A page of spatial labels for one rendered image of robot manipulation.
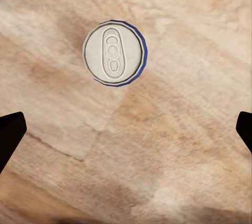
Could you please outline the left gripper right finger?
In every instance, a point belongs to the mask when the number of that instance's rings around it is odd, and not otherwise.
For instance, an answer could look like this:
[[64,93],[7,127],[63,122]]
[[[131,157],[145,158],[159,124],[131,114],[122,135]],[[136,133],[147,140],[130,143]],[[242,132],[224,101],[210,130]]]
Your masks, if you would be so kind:
[[237,118],[236,131],[252,152],[252,114],[241,111]]

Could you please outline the can of soda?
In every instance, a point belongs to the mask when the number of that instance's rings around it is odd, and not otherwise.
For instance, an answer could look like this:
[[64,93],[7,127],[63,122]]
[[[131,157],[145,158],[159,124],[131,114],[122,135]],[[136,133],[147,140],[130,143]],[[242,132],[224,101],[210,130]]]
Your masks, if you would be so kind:
[[138,29],[125,21],[107,21],[89,32],[82,48],[86,70],[105,86],[121,87],[139,78],[148,49]]

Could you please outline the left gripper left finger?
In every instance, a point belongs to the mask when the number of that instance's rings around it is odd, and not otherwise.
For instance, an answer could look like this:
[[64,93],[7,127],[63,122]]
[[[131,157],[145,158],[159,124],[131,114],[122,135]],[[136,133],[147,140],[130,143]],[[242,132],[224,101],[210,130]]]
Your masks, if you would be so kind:
[[0,117],[0,173],[11,158],[27,127],[22,111]]

